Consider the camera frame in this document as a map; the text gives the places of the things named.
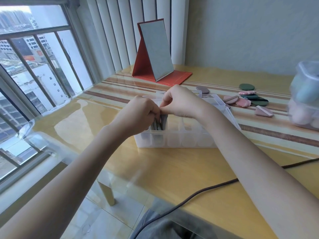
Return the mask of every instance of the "vertical blind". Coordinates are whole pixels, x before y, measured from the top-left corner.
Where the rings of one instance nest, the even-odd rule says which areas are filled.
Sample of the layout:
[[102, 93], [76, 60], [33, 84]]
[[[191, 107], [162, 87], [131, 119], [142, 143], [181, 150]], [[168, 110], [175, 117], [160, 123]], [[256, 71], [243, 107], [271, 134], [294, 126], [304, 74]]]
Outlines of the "vertical blind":
[[188, 4], [189, 0], [80, 0], [77, 13], [101, 76], [133, 65], [141, 39], [137, 23], [160, 18], [172, 62], [183, 65]]

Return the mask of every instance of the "sky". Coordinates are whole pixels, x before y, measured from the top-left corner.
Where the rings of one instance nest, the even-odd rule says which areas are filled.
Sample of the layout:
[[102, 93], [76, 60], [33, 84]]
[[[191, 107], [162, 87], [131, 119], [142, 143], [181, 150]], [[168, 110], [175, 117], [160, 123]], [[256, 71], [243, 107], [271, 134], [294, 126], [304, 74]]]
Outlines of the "sky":
[[29, 6], [0, 6], [0, 11], [13, 11], [13, 10], [21, 10], [24, 12], [31, 13]]

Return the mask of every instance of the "gray pants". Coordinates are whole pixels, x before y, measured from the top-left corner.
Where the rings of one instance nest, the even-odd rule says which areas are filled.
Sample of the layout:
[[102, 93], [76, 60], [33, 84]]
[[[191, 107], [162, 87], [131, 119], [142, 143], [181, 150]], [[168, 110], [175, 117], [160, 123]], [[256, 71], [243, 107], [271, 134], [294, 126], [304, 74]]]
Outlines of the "gray pants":
[[[148, 221], [157, 217], [158, 214], [154, 211], [148, 210], [141, 221], [138, 223], [131, 238], [135, 236], [137, 231], [145, 225]], [[192, 233], [188, 229], [176, 224], [165, 217], [152, 222], [138, 235], [137, 239], [202, 239], [202, 237]]]

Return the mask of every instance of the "rooftop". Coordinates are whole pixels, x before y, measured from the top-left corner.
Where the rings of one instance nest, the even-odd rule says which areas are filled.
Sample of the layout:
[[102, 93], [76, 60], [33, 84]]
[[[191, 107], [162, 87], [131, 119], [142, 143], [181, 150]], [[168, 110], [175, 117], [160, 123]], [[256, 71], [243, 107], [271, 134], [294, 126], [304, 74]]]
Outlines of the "rooftop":
[[[45, 65], [43, 63], [31, 62], [28, 60], [26, 62], [31, 69]], [[27, 71], [26, 67], [23, 65], [23, 63], [20, 60], [9, 60], [9, 59], [0, 58], [0, 64], [6, 69], [6, 71], [11, 76]]]

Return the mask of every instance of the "right hand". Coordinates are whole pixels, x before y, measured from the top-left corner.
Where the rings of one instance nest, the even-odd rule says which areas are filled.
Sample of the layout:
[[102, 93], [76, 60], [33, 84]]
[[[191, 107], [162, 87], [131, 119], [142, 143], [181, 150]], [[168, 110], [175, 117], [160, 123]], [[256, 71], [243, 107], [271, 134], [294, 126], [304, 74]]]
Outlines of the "right hand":
[[159, 108], [162, 114], [197, 119], [203, 107], [210, 105], [192, 91], [180, 85], [174, 85], [163, 97]]

